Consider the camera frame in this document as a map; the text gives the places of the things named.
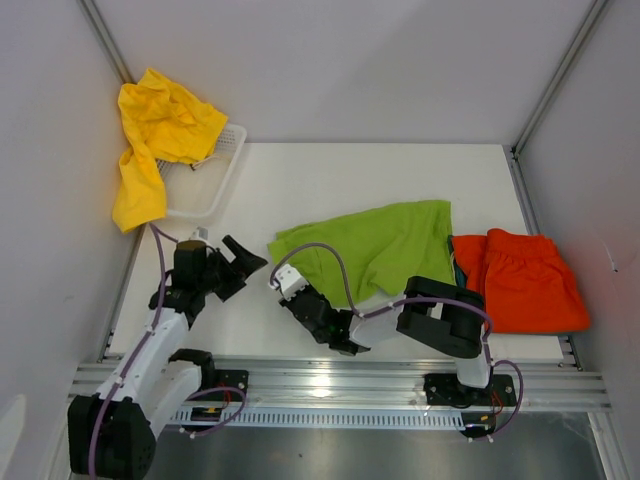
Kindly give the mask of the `lime green shorts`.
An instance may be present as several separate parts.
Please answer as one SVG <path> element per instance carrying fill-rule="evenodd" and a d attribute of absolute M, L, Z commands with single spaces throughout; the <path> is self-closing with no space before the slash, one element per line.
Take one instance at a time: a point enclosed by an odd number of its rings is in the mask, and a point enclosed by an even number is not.
<path fill-rule="evenodd" d="M 267 245 L 277 263 L 294 249 L 313 243 L 335 249 L 346 268 L 353 302 L 379 292 L 396 296 L 409 278 L 455 283 L 448 240 L 451 203 L 404 202 L 280 231 Z"/>

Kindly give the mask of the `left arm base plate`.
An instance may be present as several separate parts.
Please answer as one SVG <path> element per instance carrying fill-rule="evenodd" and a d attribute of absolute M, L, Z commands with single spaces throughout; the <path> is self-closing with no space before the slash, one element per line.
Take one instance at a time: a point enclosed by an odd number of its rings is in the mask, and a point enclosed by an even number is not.
<path fill-rule="evenodd" d="M 213 382 L 208 384 L 208 388 L 235 387 L 247 392 L 249 385 L 249 372 L 247 370 L 222 369 L 216 370 L 213 376 Z M 213 401 L 219 403 L 239 402 L 241 396 L 238 393 L 225 391 L 214 392 L 203 395 L 201 401 Z"/>

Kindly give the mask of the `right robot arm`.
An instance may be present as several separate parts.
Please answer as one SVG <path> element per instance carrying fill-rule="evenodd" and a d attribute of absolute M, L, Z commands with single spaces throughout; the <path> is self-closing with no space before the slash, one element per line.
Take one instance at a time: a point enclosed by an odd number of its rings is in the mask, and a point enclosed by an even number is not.
<path fill-rule="evenodd" d="M 479 403 L 493 389 L 484 298 L 471 290 L 414 276 L 397 300 L 369 311 L 336 309 L 294 267 L 274 274 L 271 287 L 319 344 L 344 355 L 365 353 L 399 334 L 454 359 L 458 395 Z"/>

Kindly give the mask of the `orange shorts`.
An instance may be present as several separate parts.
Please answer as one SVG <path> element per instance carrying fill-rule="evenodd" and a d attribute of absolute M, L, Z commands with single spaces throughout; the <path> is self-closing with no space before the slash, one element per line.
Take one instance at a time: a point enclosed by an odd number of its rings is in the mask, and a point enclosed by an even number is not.
<path fill-rule="evenodd" d="M 572 270 L 544 235 L 492 228 L 450 238 L 466 288 L 480 294 L 500 334 L 564 334 L 590 327 Z"/>

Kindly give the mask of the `teal green shorts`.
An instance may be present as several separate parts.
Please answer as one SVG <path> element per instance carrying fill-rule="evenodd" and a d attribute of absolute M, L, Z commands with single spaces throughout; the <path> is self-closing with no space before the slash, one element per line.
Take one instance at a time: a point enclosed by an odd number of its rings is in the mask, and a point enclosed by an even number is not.
<path fill-rule="evenodd" d="M 458 287 L 476 290 L 476 249 L 473 236 L 450 236 L 447 240 L 454 280 Z"/>

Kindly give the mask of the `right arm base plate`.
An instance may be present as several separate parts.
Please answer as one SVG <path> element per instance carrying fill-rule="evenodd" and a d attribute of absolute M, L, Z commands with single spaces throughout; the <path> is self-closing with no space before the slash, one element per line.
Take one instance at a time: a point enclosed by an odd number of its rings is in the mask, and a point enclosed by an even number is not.
<path fill-rule="evenodd" d="M 515 407 L 516 388 L 510 375 L 493 375 L 484 388 L 462 385 L 455 374 L 431 373 L 424 376 L 423 390 L 427 404 L 458 409 L 490 407 L 492 405 Z"/>

